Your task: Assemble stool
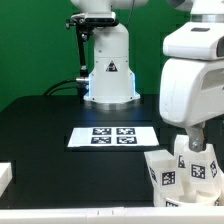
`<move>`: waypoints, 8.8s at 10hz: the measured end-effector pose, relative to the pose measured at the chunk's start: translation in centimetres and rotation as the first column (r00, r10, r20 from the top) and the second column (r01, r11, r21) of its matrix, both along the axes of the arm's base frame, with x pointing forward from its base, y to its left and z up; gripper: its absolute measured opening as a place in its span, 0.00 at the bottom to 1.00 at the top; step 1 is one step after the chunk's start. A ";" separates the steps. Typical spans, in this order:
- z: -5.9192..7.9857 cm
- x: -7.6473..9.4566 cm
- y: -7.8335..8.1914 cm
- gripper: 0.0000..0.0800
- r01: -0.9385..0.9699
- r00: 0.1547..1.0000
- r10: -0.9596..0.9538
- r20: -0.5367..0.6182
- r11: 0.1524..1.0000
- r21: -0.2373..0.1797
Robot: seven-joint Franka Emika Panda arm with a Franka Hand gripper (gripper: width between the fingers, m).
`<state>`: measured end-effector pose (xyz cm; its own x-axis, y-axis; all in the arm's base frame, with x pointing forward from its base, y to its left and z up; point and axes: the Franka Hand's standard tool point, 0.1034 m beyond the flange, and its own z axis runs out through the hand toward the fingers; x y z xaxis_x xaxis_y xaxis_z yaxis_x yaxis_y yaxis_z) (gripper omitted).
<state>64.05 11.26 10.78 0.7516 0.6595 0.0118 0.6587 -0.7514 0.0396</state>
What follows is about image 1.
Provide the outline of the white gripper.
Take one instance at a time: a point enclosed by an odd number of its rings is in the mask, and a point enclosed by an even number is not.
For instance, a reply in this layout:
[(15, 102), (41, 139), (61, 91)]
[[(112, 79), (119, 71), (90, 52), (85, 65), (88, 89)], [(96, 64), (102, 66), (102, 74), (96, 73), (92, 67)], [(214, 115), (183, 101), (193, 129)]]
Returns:
[(188, 127), (191, 151), (204, 151), (204, 122), (224, 114), (224, 61), (169, 59), (162, 70), (159, 112), (166, 123)]

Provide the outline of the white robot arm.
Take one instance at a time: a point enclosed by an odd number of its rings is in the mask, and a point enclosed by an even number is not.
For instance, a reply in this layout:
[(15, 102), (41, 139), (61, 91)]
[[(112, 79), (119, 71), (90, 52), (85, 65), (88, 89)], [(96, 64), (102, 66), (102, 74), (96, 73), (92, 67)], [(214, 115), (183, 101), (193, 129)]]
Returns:
[[(85, 72), (84, 100), (110, 108), (140, 98), (129, 68), (129, 34), (115, 11), (148, 0), (70, 0), (79, 12), (71, 17), (80, 38), (94, 37), (94, 68)], [(190, 13), (190, 21), (165, 37), (168, 57), (160, 83), (159, 112), (171, 125), (186, 130), (189, 148), (204, 149), (204, 123), (224, 114), (224, 0), (166, 0)]]

